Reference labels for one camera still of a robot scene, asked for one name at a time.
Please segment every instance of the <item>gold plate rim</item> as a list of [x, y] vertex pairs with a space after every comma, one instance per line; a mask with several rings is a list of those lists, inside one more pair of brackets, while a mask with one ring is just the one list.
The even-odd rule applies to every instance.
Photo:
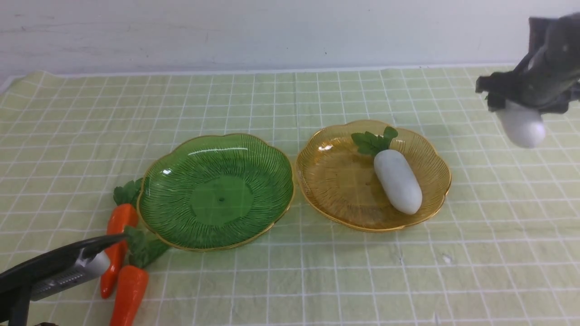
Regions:
[[[141, 202], [141, 197], [143, 195], [143, 190], [145, 189], [145, 178], [147, 177], [147, 175], [149, 174], [151, 168], [157, 164], [157, 162], [159, 162], [160, 160], [163, 160], [164, 158], [173, 155], [181, 146], [184, 146], [185, 144], [192, 142], [193, 140], [197, 140], [200, 138], [207, 138], [207, 137], [227, 137], [227, 136], [234, 136], [234, 135], [245, 135], [245, 136], [250, 136], [253, 137], [255, 139], [257, 139], [258, 141], [264, 143], [266, 146], [274, 149], [275, 151], [281, 153], [284, 158], [286, 159], [286, 161], [288, 162], [288, 164], [290, 165], [290, 170], [291, 170], [291, 178], [292, 178], [292, 197], [290, 197], [290, 200], [288, 201], [288, 205], [286, 205], [286, 208], [284, 209], [284, 211], [278, 216], [276, 217], [276, 219], [274, 219], [274, 221], [272, 221], [272, 223], [270, 223], [264, 230], [262, 230], [260, 233], [257, 233], [255, 236], [248, 238], [244, 241], [238, 242], [236, 244], [233, 245], [228, 245], [228, 246], [224, 246], [224, 247], [215, 247], [215, 248], [206, 248], [206, 249], [199, 249], [199, 248], [186, 248], [186, 247], [181, 247], [179, 245], [175, 245], [169, 241], [167, 241], [166, 239], [164, 239], [163, 237], [161, 237], [161, 235], [159, 235], [156, 231], [154, 231], [149, 224], [147, 224], [147, 222], [145, 222], [145, 220], [143, 219], [143, 216], [141, 215], [141, 210], [140, 210], [140, 202]], [[151, 163], [149, 165], [149, 167], [147, 168], [147, 170], [145, 171], [145, 173], [143, 174], [143, 180], [141, 180], [141, 188], [140, 188], [140, 193], [139, 196], [137, 197], [137, 203], [136, 203], [136, 210], [137, 210], [137, 216], [139, 217], [139, 221], [141, 221], [141, 223], [145, 226], [145, 228], [153, 233], [159, 240], [161, 240], [163, 243], [165, 243], [166, 245], [169, 245], [170, 247], [174, 247], [180, 250], [184, 250], [184, 251], [191, 251], [191, 252], [210, 252], [210, 251], [222, 251], [222, 250], [227, 250], [227, 249], [234, 249], [237, 247], [241, 247], [245, 244], [249, 244], [250, 242], [256, 240], [257, 238], [259, 238], [260, 236], [264, 235], [266, 232], [268, 232], [270, 229], [272, 229], [272, 227], [274, 227], [274, 225], [290, 210], [290, 207], [292, 206], [292, 203], [294, 202], [294, 198], [296, 196], [296, 184], [294, 182], [295, 180], [295, 170], [292, 166], [292, 161], [288, 158], [288, 156], [286, 155], [286, 153], [284, 153], [283, 151], [281, 151], [279, 148], [272, 146], [270, 144], [268, 144], [267, 142], [265, 142], [263, 139], [261, 139], [258, 136], [252, 135], [250, 133], [243, 133], [243, 132], [234, 132], [234, 133], [227, 133], [225, 135], [202, 135], [202, 136], [197, 136], [197, 137], [193, 137], [189, 140], [186, 140], [185, 142], [179, 144], [177, 147], [175, 147], [171, 152], [163, 155], [162, 157], [158, 158], [157, 160], [155, 160], [153, 163]]]
[[[407, 132], [413, 133], [413, 134], [415, 134], [415, 135], [417, 135], [417, 136], [419, 136], [419, 137], [423, 138], [423, 139], [424, 139], [424, 140], [427, 142], [427, 144], [429, 144], [429, 146], [431, 147], [431, 149], [433, 150], [433, 152], [435, 153], [435, 155], [436, 155], [436, 156], [437, 156], [437, 157], [438, 157], [438, 158], [439, 158], [439, 159], [440, 159], [440, 160], [441, 160], [443, 163], [445, 163], [445, 167], [447, 168], [447, 171], [448, 171], [448, 173], [449, 173], [449, 181], [448, 181], [448, 184], [447, 184], [447, 189], [445, 189], [445, 194], [442, 196], [442, 199], [441, 199], [441, 202], [440, 202], [439, 206], [438, 206], [438, 207], [437, 207], [437, 209], [435, 209], [435, 210], [434, 210], [434, 211], [433, 211], [431, 214], [427, 215], [425, 218], [423, 218], [423, 219], [421, 219], [421, 220], [417, 220], [417, 221], [414, 221], [414, 222], [412, 222], [412, 223], [405, 224], [405, 225], [402, 225], [402, 226], [398, 226], [398, 227], [390, 227], [390, 228], [388, 228], [388, 229], [371, 229], [371, 228], [367, 228], [367, 227], [361, 227], [361, 226], [357, 226], [357, 225], [354, 225], [354, 224], [351, 224], [351, 223], [347, 223], [347, 222], [345, 222], [345, 221], [343, 221], [343, 220], [341, 220], [341, 219], [338, 219], [338, 218], [336, 218], [335, 216], [332, 216], [332, 215], [330, 215], [330, 214], [327, 214], [326, 212], [322, 211], [322, 210], [321, 210], [321, 209], [320, 209], [320, 208], [319, 208], [319, 207], [318, 207], [316, 204], [314, 204], [314, 203], [313, 203], [313, 202], [312, 202], [312, 201], [311, 201], [311, 200], [308, 198], [308, 196], [306, 195], [306, 192], [305, 192], [305, 187], [306, 187], [307, 185], [306, 185], [306, 182], [304, 181], [304, 178], [302, 178], [302, 170], [300, 169], [300, 165], [298, 164], [298, 162], [300, 161], [300, 158], [301, 158], [301, 157], [303, 157], [303, 155], [304, 155], [304, 153], [305, 153], [306, 149], [309, 147], [310, 143], [311, 143], [311, 142], [314, 140], [314, 138], [315, 138], [315, 137], [316, 137], [316, 136], [317, 136], [319, 133], [322, 133], [322, 132], [324, 132], [325, 130], [327, 130], [327, 129], [329, 129], [329, 128], [337, 128], [337, 127], [338, 127], [338, 128], [341, 128], [341, 127], [346, 127], [346, 126], [353, 125], [353, 124], [360, 124], [360, 123], [362, 123], [362, 122], [371, 122], [371, 123], [375, 123], [375, 124], [382, 124], [382, 125], [384, 125], [385, 127], [387, 127], [387, 126], [392, 126], [392, 127], [396, 128], [396, 129], [401, 129], [401, 130], [405, 130], [405, 131], [407, 131]], [[421, 135], [421, 134], [418, 134], [418, 133], [416, 133], [416, 132], [414, 132], [414, 131], [412, 131], [412, 130], [410, 130], [410, 129], [395, 127], [395, 126], [393, 126], [393, 125], [391, 125], [391, 124], [388, 124], [387, 122], [383, 122], [383, 121], [380, 121], [380, 120], [374, 120], [374, 119], [360, 119], [360, 120], [355, 120], [355, 121], [348, 122], [348, 123], [346, 123], [346, 124], [340, 124], [340, 125], [331, 125], [331, 126], [324, 127], [324, 128], [322, 128], [322, 129], [320, 129], [319, 131], [315, 132], [315, 133], [314, 133], [314, 134], [313, 134], [313, 135], [310, 137], [310, 139], [308, 140], [308, 142], [306, 142], [306, 145], [304, 146], [304, 148], [302, 148], [302, 149], [300, 150], [300, 152], [298, 152], [298, 155], [296, 156], [296, 163], [294, 164], [294, 169], [295, 169], [295, 173], [294, 173], [294, 175], [296, 176], [296, 181], [298, 182], [298, 185], [299, 185], [299, 188], [300, 188], [300, 192], [302, 193], [302, 196], [304, 197], [304, 199], [306, 200], [306, 202], [308, 202], [308, 204], [309, 204], [311, 207], [313, 207], [313, 208], [314, 208], [314, 209], [315, 209], [317, 212], [319, 212], [319, 213], [320, 213], [320, 214], [322, 214], [324, 217], [326, 217], [327, 219], [329, 219], [329, 220], [331, 220], [331, 221], [333, 221], [333, 222], [336, 222], [336, 223], [342, 224], [342, 225], [344, 225], [344, 226], [347, 226], [347, 227], [349, 227], [349, 228], [351, 228], [351, 229], [355, 229], [355, 230], [358, 230], [358, 231], [369, 232], [369, 233], [386, 233], [386, 232], [392, 232], [392, 231], [399, 231], [399, 230], [405, 229], [405, 228], [407, 228], [407, 227], [410, 227], [410, 226], [413, 226], [413, 225], [417, 225], [417, 224], [423, 223], [423, 222], [425, 222], [425, 221], [427, 221], [427, 220], [431, 219], [432, 217], [434, 217], [435, 215], [437, 215], [437, 213], [439, 213], [439, 212], [441, 211], [441, 208], [443, 207], [443, 204], [445, 204], [445, 199], [447, 199], [447, 195], [449, 194], [449, 190], [450, 190], [450, 188], [451, 188], [451, 183], [452, 183], [452, 180], [453, 180], [453, 176], [451, 175], [451, 169], [449, 168], [449, 165], [448, 165], [448, 164], [447, 164], [447, 162], [445, 162], [445, 160], [444, 160], [444, 159], [443, 159], [443, 158], [442, 158], [442, 157], [439, 155], [439, 153], [438, 153], [438, 152], [437, 152], [437, 150], [435, 149], [435, 146], [433, 145], [433, 143], [431, 143], [431, 142], [430, 142], [428, 139], [426, 139], [426, 138], [425, 138], [423, 135]]]

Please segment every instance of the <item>carrot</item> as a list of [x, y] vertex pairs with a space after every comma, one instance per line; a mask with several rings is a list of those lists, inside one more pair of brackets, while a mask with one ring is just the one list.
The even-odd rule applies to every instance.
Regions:
[[[141, 187], [141, 179], [129, 181], [123, 187], [116, 187], [113, 191], [113, 200], [117, 207], [113, 209], [107, 224], [107, 234], [118, 234], [124, 231], [125, 226], [136, 227], [139, 221], [137, 210], [135, 210], [137, 197]], [[125, 240], [105, 249], [110, 265], [107, 271], [101, 276], [101, 298], [107, 299], [113, 293], [119, 271], [125, 260], [127, 253], [127, 242]]]
[[148, 282], [149, 274], [144, 269], [132, 265], [121, 269], [110, 326], [133, 325]]
[[148, 241], [145, 234], [134, 227], [125, 227], [125, 234], [128, 235], [129, 265], [119, 272], [110, 326], [133, 325], [149, 282], [145, 268], [169, 249], [159, 239]]

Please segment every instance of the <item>light green tablecloth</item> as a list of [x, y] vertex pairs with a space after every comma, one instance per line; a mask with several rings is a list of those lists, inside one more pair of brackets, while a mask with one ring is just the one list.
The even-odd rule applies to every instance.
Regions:
[[[425, 135], [454, 181], [441, 212], [389, 234], [334, 224], [298, 196], [257, 241], [171, 250], [136, 325], [580, 325], [580, 107], [509, 145], [474, 92], [492, 68], [65, 78], [0, 97], [0, 270], [104, 233], [112, 190], [181, 142], [249, 132], [292, 159], [323, 126], [379, 119]], [[30, 324], [108, 324], [93, 281]]]

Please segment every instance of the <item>white wall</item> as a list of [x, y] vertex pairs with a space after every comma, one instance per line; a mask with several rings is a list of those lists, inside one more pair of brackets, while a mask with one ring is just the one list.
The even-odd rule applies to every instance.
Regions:
[[579, 0], [0, 0], [0, 77], [517, 62]]

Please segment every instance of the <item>amber glass plate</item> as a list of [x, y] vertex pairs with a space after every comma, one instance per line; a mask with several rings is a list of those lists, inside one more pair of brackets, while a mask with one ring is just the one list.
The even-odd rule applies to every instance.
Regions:
[[234, 248], [264, 234], [289, 209], [292, 165], [252, 135], [201, 136], [152, 164], [137, 212], [169, 245]]
[[414, 215], [396, 210], [376, 177], [373, 158], [359, 154], [351, 134], [382, 135], [388, 124], [359, 120], [318, 131], [296, 160], [296, 177], [306, 200], [329, 219], [353, 229], [386, 232], [421, 223], [443, 205], [451, 186], [447, 164], [423, 136], [403, 128], [390, 148], [400, 151], [411, 166], [423, 193]]

